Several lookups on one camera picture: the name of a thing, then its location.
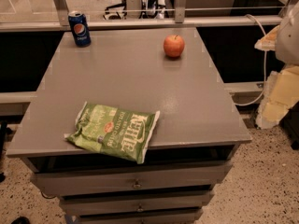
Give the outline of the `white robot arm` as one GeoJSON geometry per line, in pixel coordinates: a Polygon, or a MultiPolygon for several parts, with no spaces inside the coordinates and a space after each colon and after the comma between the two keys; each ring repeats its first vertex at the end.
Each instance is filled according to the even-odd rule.
{"type": "Polygon", "coordinates": [[[258,108],[256,124],[261,129],[270,129],[299,102],[299,2],[254,48],[274,51],[276,58],[285,64],[280,72],[272,71],[266,80],[264,98],[258,108]]]}

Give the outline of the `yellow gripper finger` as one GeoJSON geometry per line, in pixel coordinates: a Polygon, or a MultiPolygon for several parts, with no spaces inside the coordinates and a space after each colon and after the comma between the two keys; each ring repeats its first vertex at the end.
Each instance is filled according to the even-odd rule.
{"type": "Polygon", "coordinates": [[[256,125],[260,129],[270,129],[278,125],[298,102],[299,66],[286,65],[280,72],[272,71],[266,80],[256,125]]]}
{"type": "Polygon", "coordinates": [[[254,45],[254,48],[261,51],[275,51],[278,28],[279,26],[274,27],[269,33],[259,39],[254,45]]]}

